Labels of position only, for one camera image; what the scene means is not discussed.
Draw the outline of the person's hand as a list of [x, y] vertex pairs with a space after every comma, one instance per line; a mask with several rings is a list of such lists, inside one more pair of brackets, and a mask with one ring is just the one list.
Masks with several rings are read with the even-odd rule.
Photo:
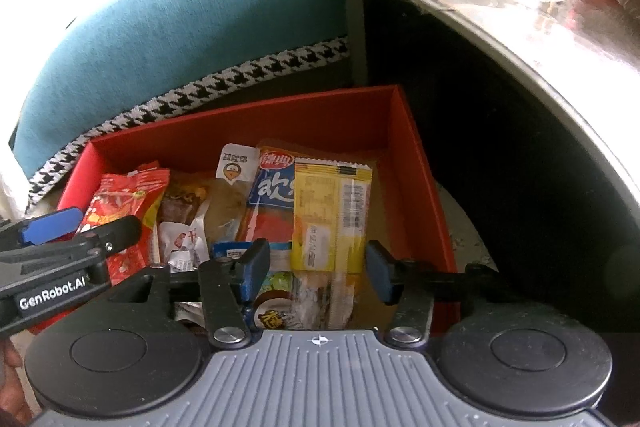
[[1, 341], [1, 367], [4, 380], [1, 384], [1, 425], [25, 426], [32, 420], [25, 392], [18, 377], [17, 369], [23, 366], [21, 355], [9, 339]]

